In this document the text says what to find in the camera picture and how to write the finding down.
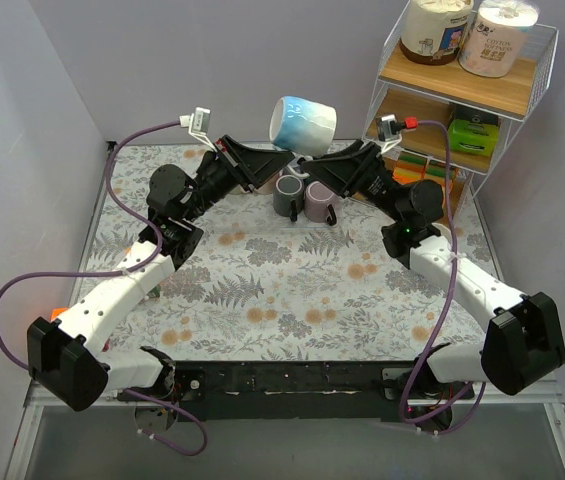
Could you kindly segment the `grey-blue mug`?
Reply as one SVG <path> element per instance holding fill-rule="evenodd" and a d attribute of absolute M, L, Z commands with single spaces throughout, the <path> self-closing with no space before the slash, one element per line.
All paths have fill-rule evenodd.
<path fill-rule="evenodd" d="M 444 236 L 449 243 L 452 242 L 452 232 L 446 225 L 435 222 L 433 226 L 440 231 L 441 235 Z"/>

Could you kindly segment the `dark grey mug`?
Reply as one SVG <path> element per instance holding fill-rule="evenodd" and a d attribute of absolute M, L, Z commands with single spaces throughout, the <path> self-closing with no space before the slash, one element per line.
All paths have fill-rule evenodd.
<path fill-rule="evenodd" d="M 291 222 L 298 220 L 304 207 L 304 183 L 293 175 L 282 175 L 275 183 L 273 192 L 274 211 Z"/>

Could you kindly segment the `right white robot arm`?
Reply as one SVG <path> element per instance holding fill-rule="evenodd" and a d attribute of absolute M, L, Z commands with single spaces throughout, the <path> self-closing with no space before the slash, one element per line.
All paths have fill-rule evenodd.
<path fill-rule="evenodd" d="M 379 146 L 360 141 L 305 161 L 303 170 L 334 194 L 363 195 L 393 219 L 381 230 L 389 256 L 438 288 L 447 288 L 481 326 L 478 344 L 425 348 L 403 391 L 437 397 L 451 383 L 487 382 L 513 396 L 565 364 L 565 343 L 555 301 L 527 295 L 486 273 L 457 250 L 457 239 L 437 226 L 443 189 L 433 180 L 402 185 L 393 178 Z"/>

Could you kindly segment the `lilac mug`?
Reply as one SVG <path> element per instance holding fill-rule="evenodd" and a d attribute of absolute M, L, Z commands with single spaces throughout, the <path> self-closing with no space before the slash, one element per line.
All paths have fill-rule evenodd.
<path fill-rule="evenodd" d="M 305 190 L 305 216 L 314 223 L 337 224 L 338 197 L 324 184 L 314 181 Z"/>

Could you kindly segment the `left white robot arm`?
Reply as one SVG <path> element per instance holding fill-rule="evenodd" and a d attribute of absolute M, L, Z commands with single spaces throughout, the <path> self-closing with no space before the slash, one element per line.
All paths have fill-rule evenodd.
<path fill-rule="evenodd" d="M 166 354 L 143 347 L 115 355 L 103 350 L 107 340 L 193 254 L 203 236 L 193 220 L 236 187 L 260 188 L 293 158 L 290 151 L 250 148 L 225 135 L 205 153 L 194 177 L 173 164 L 157 168 L 147 196 L 150 224 L 119 263 L 119 271 L 55 320 L 38 318 L 29 326 L 30 376 L 76 412 L 111 390 L 140 388 L 152 399 L 167 398 L 175 377 Z"/>

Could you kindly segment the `white and blue mug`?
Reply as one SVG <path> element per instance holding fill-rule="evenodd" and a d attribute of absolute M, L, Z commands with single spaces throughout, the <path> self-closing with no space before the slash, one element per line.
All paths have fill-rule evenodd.
<path fill-rule="evenodd" d="M 277 148 L 320 157 L 328 151 L 336 126 L 337 112 L 333 107 L 296 96 L 284 96 L 273 109 L 269 140 Z"/>

